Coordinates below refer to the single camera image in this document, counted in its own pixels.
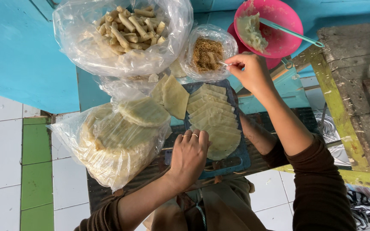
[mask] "dark brown sweater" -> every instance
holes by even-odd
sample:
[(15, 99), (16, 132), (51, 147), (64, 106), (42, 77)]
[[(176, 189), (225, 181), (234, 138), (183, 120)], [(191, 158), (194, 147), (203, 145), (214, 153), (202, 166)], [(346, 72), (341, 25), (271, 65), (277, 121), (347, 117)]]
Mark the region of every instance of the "dark brown sweater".
[[(346, 187), (338, 168), (323, 142), (313, 143), (295, 156), (287, 156), (278, 141), (263, 159), (270, 167), (282, 164), (295, 171), (294, 231), (354, 231), (355, 221), (346, 198)], [(75, 231), (121, 231), (118, 220), (119, 200), (108, 203), (91, 217), (82, 220)]]

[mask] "teal spatula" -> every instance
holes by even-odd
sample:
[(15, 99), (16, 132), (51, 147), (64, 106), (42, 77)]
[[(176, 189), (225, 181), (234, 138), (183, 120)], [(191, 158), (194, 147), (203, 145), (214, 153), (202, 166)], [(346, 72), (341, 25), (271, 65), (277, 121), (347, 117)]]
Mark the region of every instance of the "teal spatula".
[(270, 20), (267, 20), (267, 19), (264, 19), (264, 18), (260, 18), (260, 22), (263, 23), (263, 24), (265, 24), (265, 25), (267, 25), (267, 26), (270, 26), (272, 28), (275, 28), (277, 30), (281, 30), (281, 31), (284, 31), (284, 32), (286, 32), (288, 34), (294, 35), (294, 36), (296, 36), (298, 38), (301, 38), (301, 39), (303, 39), (305, 41), (308, 41), (308, 42), (310, 42), (312, 44), (315, 44), (316, 46), (319, 46), (319, 47), (324, 47), (325, 46), (324, 44), (322, 44), (319, 41), (315, 41), (315, 40), (310, 39), (310, 38), (308, 38), (306, 36), (303, 36), (301, 34), (295, 33), (292, 30), (288, 30), (285, 27), (282, 27), (282, 26), (280, 26), (280, 25), (278, 25), (278, 24), (276, 24), (274, 22), (271, 22)]

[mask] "plastic bag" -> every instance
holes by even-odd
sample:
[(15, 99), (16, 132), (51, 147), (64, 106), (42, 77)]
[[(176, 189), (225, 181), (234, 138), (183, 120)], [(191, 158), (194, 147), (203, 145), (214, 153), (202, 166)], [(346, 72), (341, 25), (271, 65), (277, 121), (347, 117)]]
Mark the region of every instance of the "plastic bag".
[(223, 46), (223, 60), (238, 54), (238, 45), (235, 38), (231, 34), (215, 25), (201, 24), (191, 31), (191, 34), (189, 35), (188, 40), (181, 51), (179, 58), (182, 69), (189, 77), (203, 82), (221, 81), (229, 77), (231, 73), (226, 69), (226, 66), (222, 66), (216, 71), (199, 72), (196, 70), (193, 61), (193, 54), (195, 42), (199, 37), (221, 42)]
[[(166, 18), (161, 34), (166, 41), (146, 50), (113, 54), (109, 46), (100, 46), (101, 35), (95, 21), (117, 6), (154, 7), (157, 17)], [(129, 77), (160, 73), (179, 55), (193, 25), (189, 0), (64, 0), (53, 13), (55, 39), (61, 51), (80, 68), (102, 76)]]
[[(162, 107), (143, 93), (122, 87), (113, 96), (113, 102), (90, 108), (48, 128), (62, 139), (93, 178), (115, 191), (154, 160), (171, 133), (171, 116), (163, 107), (161, 111), (153, 105)], [(137, 125), (137, 119), (128, 121), (136, 110), (156, 114), (156, 119), (140, 121), (141, 126)]]

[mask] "green floor tile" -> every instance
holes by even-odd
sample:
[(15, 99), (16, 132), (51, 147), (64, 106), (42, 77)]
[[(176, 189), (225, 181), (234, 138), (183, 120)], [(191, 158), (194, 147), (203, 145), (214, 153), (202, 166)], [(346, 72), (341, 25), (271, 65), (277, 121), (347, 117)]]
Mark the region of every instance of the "green floor tile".
[(54, 201), (52, 162), (22, 166), (21, 210)]
[(46, 124), (23, 126), (22, 164), (35, 164), (52, 160), (49, 132)]
[(50, 124), (51, 118), (49, 117), (36, 117), (36, 118), (24, 118), (23, 124)]
[(21, 231), (54, 231), (54, 204), (21, 211)]

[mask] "hand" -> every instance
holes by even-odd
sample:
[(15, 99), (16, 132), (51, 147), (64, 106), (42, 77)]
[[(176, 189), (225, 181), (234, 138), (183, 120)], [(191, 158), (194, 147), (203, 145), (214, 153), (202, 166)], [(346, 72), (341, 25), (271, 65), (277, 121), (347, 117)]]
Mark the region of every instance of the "hand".
[(198, 129), (193, 134), (188, 130), (184, 136), (178, 135), (173, 145), (171, 169), (164, 175), (178, 193), (192, 186), (205, 167), (209, 135)]
[(269, 93), (276, 93), (264, 57), (256, 54), (240, 54), (230, 57), (225, 60), (225, 63), (232, 63), (227, 66), (229, 72), (258, 99), (268, 96)]

